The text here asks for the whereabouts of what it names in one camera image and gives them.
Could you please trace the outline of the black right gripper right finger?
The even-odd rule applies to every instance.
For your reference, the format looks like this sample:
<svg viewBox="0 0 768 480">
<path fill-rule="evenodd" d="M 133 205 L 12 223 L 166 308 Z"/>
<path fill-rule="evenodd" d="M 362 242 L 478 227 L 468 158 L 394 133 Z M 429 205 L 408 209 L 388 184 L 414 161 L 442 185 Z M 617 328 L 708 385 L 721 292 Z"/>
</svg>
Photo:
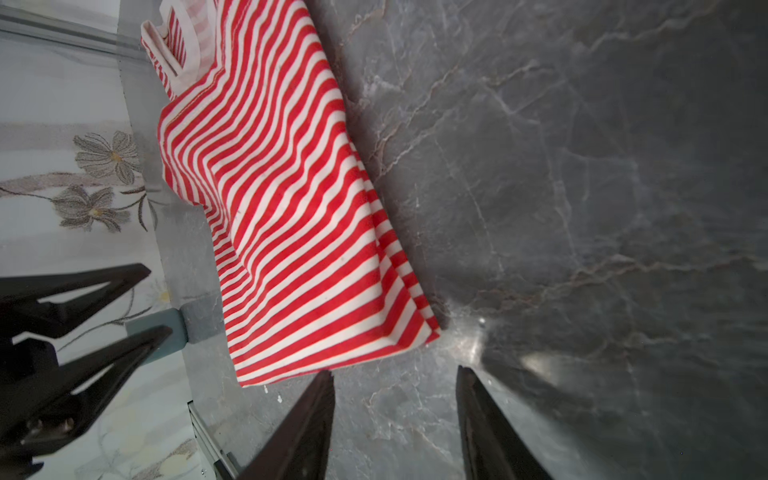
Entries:
<svg viewBox="0 0 768 480">
<path fill-rule="evenodd" d="M 456 400 L 468 479 L 552 479 L 469 367 L 457 369 Z"/>
</svg>

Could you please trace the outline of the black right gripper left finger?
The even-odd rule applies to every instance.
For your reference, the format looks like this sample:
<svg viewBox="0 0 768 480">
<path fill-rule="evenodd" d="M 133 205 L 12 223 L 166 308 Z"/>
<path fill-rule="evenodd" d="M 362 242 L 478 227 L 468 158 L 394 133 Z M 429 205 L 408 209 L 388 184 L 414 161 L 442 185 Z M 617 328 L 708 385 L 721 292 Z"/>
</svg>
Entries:
<svg viewBox="0 0 768 480">
<path fill-rule="evenodd" d="M 335 410 L 334 378 L 318 373 L 241 479 L 323 479 Z"/>
</svg>

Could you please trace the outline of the red white striped tank top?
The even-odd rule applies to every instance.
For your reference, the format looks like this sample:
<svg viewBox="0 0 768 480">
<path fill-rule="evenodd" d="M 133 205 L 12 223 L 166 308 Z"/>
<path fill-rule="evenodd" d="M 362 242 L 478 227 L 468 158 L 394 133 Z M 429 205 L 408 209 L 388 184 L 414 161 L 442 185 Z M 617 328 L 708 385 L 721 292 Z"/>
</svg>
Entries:
<svg viewBox="0 0 768 480">
<path fill-rule="evenodd" d="M 163 176 L 211 230 L 244 387 L 397 355 L 438 321 L 348 134 L 302 1 L 164 1 L 141 43 Z"/>
</svg>

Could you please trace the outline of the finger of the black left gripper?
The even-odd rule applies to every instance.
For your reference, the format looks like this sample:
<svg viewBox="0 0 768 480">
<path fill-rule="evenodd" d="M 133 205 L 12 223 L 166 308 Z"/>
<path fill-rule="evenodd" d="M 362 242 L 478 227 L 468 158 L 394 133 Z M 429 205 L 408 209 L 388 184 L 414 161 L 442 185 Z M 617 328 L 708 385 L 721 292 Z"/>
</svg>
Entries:
<svg viewBox="0 0 768 480">
<path fill-rule="evenodd" d="M 78 439 L 171 334 L 156 326 L 3 386 L 1 456 L 51 455 Z"/>
<path fill-rule="evenodd" d="M 78 273 L 3 277 L 1 336 L 61 338 L 150 275 L 135 263 Z"/>
</svg>

